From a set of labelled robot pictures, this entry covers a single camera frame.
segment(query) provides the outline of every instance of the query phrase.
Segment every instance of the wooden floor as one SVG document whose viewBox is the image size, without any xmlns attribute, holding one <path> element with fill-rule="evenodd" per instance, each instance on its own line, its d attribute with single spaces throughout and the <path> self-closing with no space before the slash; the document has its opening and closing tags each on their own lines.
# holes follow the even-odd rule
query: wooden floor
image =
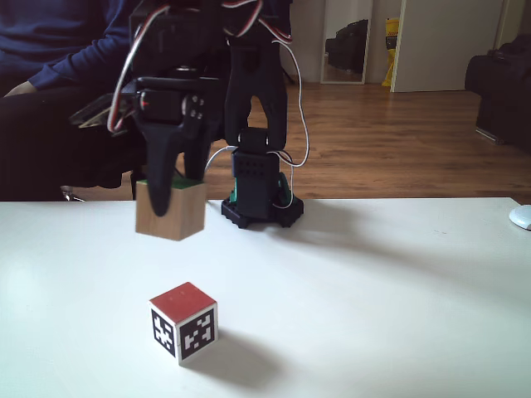
<svg viewBox="0 0 531 398">
<path fill-rule="evenodd" d="M 290 87 L 287 150 L 304 156 L 304 130 Z M 531 156 L 475 132 L 479 98 L 468 92 L 390 94 L 379 85 L 306 85 L 311 156 L 295 173 L 301 198 L 512 197 L 531 204 Z M 251 125 L 263 126 L 253 111 Z M 207 175 L 209 197 L 231 191 L 230 155 Z M 88 200 L 128 200 L 118 190 L 76 190 Z"/>
<path fill-rule="evenodd" d="M 340 70 L 329 64 L 329 58 L 324 58 L 324 81 L 362 81 L 363 74 L 353 71 Z"/>
</svg>

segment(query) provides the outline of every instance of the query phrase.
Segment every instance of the computer mouse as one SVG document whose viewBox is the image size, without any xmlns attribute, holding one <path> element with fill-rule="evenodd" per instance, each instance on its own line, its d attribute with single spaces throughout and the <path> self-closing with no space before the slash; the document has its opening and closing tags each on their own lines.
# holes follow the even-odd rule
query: computer mouse
<svg viewBox="0 0 531 398">
<path fill-rule="evenodd" d="M 517 226 L 531 231 L 531 206 L 517 207 L 511 211 L 509 218 Z"/>
</svg>

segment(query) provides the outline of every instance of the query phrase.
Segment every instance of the black couch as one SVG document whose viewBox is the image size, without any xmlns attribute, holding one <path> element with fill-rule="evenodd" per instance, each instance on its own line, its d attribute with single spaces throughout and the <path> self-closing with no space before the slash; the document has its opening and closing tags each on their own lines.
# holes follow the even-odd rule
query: black couch
<svg viewBox="0 0 531 398">
<path fill-rule="evenodd" d="M 365 65 L 367 31 L 368 19 L 364 19 L 349 24 L 338 31 L 334 39 L 328 39 L 325 51 L 329 55 L 329 65 L 362 74 Z"/>
<path fill-rule="evenodd" d="M 531 35 L 472 58 L 465 87 L 481 96 L 478 129 L 531 153 Z"/>
</svg>

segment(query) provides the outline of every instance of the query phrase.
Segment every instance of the wooden cube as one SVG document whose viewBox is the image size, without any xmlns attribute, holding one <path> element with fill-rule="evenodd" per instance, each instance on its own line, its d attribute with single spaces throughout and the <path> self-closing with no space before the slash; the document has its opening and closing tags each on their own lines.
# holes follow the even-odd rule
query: wooden cube
<svg viewBox="0 0 531 398">
<path fill-rule="evenodd" d="M 149 301 L 153 337 L 181 365 L 217 341 L 217 303 L 186 283 Z"/>
<path fill-rule="evenodd" d="M 207 186 L 203 182 L 176 178 L 164 217 L 153 212 L 146 181 L 138 182 L 136 190 L 136 231 L 139 234 L 183 240 L 204 230 Z"/>
</svg>

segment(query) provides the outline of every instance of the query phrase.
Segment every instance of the robotic arm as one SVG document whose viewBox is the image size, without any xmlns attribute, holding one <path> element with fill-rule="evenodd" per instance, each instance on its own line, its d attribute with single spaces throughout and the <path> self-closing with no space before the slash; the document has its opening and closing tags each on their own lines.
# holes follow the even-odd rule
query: robotic arm
<svg viewBox="0 0 531 398">
<path fill-rule="evenodd" d="M 291 226 L 303 214 L 304 203 L 280 172 L 280 160 L 289 160 L 283 154 L 287 93 L 279 42 L 291 38 L 282 30 L 285 18 L 266 15 L 275 5 L 144 0 L 131 16 L 131 53 L 110 111 L 98 117 L 107 119 L 111 133 L 129 126 L 145 137 L 157 216 L 168 211 L 178 155 L 184 153 L 186 177 L 201 181 L 211 144 L 222 138 L 237 147 L 235 190 L 222 205 L 227 218 L 240 228 L 258 221 Z M 121 90 L 129 73 L 134 89 L 126 95 Z M 267 129 L 248 126 L 253 96 L 261 101 Z"/>
</svg>

